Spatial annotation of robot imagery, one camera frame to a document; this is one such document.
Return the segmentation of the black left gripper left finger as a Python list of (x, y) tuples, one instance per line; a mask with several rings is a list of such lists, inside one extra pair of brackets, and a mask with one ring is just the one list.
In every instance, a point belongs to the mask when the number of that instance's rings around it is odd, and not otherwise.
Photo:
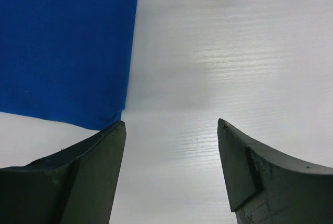
[(125, 123), (26, 166), (1, 169), (1, 223), (108, 223)]

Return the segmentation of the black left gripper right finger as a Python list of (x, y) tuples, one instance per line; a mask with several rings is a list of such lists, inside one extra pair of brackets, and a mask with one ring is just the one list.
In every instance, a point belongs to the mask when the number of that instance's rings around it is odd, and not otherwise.
[(238, 223), (332, 223), (332, 168), (263, 144), (223, 119), (219, 153)]

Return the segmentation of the royal blue printed t-shirt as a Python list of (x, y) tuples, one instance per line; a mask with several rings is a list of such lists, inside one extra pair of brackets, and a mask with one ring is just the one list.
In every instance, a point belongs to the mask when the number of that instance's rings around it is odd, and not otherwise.
[(1, 111), (101, 130), (125, 108), (137, 0), (1, 0)]

